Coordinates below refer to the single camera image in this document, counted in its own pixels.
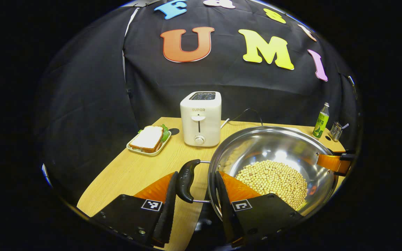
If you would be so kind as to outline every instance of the white toaster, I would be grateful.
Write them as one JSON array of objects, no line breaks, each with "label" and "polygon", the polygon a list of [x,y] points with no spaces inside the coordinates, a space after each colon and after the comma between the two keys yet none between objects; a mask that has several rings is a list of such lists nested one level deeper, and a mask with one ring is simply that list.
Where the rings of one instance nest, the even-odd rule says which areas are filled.
[{"label": "white toaster", "polygon": [[216,146],[220,142],[221,94],[192,92],[180,103],[184,142]]}]

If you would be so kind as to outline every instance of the table surface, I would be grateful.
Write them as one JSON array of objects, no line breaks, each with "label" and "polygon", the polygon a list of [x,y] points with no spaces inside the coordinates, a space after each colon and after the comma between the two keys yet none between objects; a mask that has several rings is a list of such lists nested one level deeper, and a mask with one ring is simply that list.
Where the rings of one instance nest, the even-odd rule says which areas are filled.
[{"label": "table surface", "polygon": [[[119,194],[134,195],[143,188],[163,176],[179,171],[189,160],[201,159],[211,160],[217,146],[194,147],[184,143],[182,134],[181,118],[161,117],[153,125],[165,124],[168,128],[178,128],[180,133],[172,135],[156,156],[146,156],[124,149],[88,186],[77,207],[88,216],[94,216]],[[220,143],[231,134],[239,130],[259,126],[256,122],[229,121],[221,129]],[[314,127],[286,124],[267,124],[265,126],[279,126],[297,128],[301,132],[311,135]],[[319,140],[324,146],[332,151],[344,151],[339,142],[329,141],[324,136]],[[203,200],[207,190],[208,164],[200,164],[195,168],[195,178],[190,189],[196,200]],[[342,183],[343,177],[339,177],[338,186]],[[163,250],[183,251],[198,222],[202,203],[186,203],[176,197],[174,205],[174,218],[170,243],[166,244]]]}]

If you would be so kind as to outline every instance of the bottle label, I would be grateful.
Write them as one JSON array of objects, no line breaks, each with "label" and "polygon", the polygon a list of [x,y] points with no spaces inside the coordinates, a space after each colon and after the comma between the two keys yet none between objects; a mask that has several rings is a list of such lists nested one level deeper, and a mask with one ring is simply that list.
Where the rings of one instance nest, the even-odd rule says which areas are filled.
[{"label": "bottle label", "polygon": [[324,113],[319,113],[319,118],[317,119],[316,126],[313,130],[313,136],[316,138],[322,137],[322,133],[325,130],[329,116]]}]

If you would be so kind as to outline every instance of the foam letter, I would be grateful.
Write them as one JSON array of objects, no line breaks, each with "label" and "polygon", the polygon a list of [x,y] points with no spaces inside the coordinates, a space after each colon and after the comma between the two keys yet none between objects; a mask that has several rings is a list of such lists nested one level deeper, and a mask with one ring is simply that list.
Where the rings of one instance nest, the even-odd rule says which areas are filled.
[{"label": "foam letter", "polygon": [[198,33],[198,48],[194,51],[181,49],[181,36],[185,30],[169,30],[161,34],[164,38],[164,57],[173,62],[190,62],[205,58],[210,53],[210,33],[212,27],[196,27],[193,32]]},{"label": "foam letter", "polygon": [[184,12],[186,9],[180,9],[187,7],[187,4],[183,3],[185,0],[174,0],[163,5],[156,7],[155,10],[160,10],[165,14],[165,19],[171,19],[172,17],[178,16]]},{"label": "foam letter", "polygon": [[263,9],[263,10],[266,12],[266,15],[269,16],[270,19],[281,22],[282,24],[286,24],[286,21],[282,19],[282,16],[280,16],[279,13],[272,11],[270,9]]},{"label": "foam letter", "polygon": [[317,42],[316,38],[313,38],[313,36],[311,35],[311,32],[309,30],[307,30],[305,27],[303,27],[303,25],[300,25],[300,24],[297,24],[297,25],[302,28],[302,30],[308,35],[308,37],[310,37],[312,40],[314,40],[314,42]]},{"label": "foam letter", "polygon": [[322,62],[320,61],[320,55],[317,52],[308,50],[314,59],[314,64],[316,65],[316,77],[322,79],[323,81],[328,81],[327,75],[325,75],[325,70],[323,70]]},{"label": "foam letter", "polygon": [[235,6],[233,6],[232,1],[230,0],[206,0],[203,3],[209,6],[221,6],[229,9],[235,8]]},{"label": "foam letter", "polygon": [[269,43],[253,30],[238,30],[246,39],[247,52],[243,59],[248,62],[262,62],[262,58],[258,55],[257,49],[261,52],[268,64],[273,62],[275,53],[277,53],[276,65],[288,70],[294,70],[294,65],[289,59],[288,44],[285,40],[272,37]]}]

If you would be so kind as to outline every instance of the stainless steel pot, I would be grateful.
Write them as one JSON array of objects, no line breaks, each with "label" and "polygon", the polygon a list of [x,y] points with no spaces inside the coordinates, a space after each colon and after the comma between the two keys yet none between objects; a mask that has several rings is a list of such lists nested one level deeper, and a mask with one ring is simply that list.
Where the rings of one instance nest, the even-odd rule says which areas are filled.
[{"label": "stainless steel pot", "polygon": [[[246,165],[269,159],[289,165],[306,179],[306,203],[297,211],[303,216],[312,215],[329,200],[337,184],[337,176],[333,172],[317,165],[319,154],[332,155],[319,141],[303,133],[284,127],[250,127],[226,138],[218,146],[211,161],[195,159],[187,162],[178,174],[177,194],[188,203],[211,202],[218,217],[222,219],[215,182],[217,170],[235,177]],[[194,200],[190,194],[193,170],[200,163],[210,164],[210,201]]]}]

